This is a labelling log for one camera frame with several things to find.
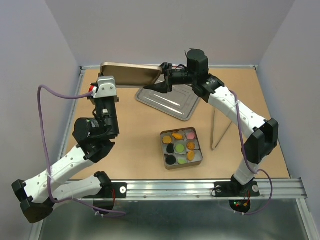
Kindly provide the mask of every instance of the green circle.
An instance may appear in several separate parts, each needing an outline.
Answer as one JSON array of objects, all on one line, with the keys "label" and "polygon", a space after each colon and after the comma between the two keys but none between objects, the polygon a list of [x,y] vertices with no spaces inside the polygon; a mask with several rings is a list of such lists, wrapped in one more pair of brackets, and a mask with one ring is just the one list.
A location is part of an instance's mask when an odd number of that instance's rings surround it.
[{"label": "green circle", "polygon": [[186,164],[187,160],[184,158],[178,158],[178,164]]},{"label": "green circle", "polygon": [[182,144],[178,144],[177,146],[175,146],[175,150],[176,150],[178,153],[183,153],[184,150],[185,150],[185,146],[183,146]]}]

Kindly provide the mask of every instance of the tabletop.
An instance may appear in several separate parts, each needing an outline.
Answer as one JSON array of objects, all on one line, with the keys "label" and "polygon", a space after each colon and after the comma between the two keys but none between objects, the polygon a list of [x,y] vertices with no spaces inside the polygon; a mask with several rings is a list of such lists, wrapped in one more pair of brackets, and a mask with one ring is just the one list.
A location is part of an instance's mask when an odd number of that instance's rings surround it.
[{"label": "tabletop", "polygon": [[[87,69],[79,94],[88,92],[91,83],[97,81],[99,69]],[[253,68],[211,68],[210,73],[221,79],[237,93],[239,100],[252,111],[270,118],[268,107],[256,71]],[[192,117],[181,121],[135,99],[138,88],[117,88],[120,102],[116,103],[119,136],[109,155],[97,164],[84,169],[72,179],[85,179],[95,172],[104,171],[112,180],[188,180],[229,179],[238,168],[241,159],[241,144],[238,128],[232,124],[213,150],[213,125],[215,135],[225,128],[224,116],[200,100]],[[86,98],[79,99],[74,111],[72,126],[78,118],[92,118],[94,106]],[[203,161],[198,166],[179,169],[165,168],[161,148],[162,131],[193,127],[201,145]],[[72,132],[68,137],[67,152],[76,145]],[[261,164],[272,178],[289,178],[287,166],[278,146]]]}]

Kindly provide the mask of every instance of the pink circle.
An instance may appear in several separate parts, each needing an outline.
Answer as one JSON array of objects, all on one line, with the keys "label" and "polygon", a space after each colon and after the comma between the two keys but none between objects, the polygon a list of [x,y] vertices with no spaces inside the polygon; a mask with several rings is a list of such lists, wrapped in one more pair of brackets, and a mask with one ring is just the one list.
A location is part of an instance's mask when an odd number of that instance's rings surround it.
[{"label": "pink circle", "polygon": [[187,136],[186,139],[192,140],[196,138],[196,134],[194,132],[190,132]]}]

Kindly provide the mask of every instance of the gray wall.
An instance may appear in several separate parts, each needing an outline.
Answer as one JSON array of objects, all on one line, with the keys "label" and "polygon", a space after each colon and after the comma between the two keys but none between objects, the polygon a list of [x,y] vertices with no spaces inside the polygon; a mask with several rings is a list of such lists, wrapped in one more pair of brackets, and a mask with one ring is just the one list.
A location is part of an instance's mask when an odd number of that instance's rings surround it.
[{"label": "gray wall", "polygon": [[211,64],[258,64],[294,0],[46,0],[75,59],[184,63],[203,49]]},{"label": "gray wall", "polygon": [[[0,5],[0,235],[28,239],[31,224],[11,190],[45,169],[37,87],[74,94],[79,67],[44,0],[6,0]],[[71,105],[43,94],[47,143],[57,159]]]},{"label": "gray wall", "polygon": [[320,229],[320,1],[296,0],[259,67],[290,173],[301,177]]}]

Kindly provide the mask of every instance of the gray floor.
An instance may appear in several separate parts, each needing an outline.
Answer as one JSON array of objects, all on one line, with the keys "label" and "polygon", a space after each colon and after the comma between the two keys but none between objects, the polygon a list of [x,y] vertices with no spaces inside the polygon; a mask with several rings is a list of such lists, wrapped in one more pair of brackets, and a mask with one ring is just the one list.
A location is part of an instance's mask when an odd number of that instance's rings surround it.
[{"label": "gray floor", "polygon": [[[266,201],[252,201],[251,210]],[[241,216],[227,201],[119,202],[121,218],[95,216],[92,209],[70,203],[56,209],[41,240],[305,240],[307,234],[295,199],[272,200],[261,213]]]}]

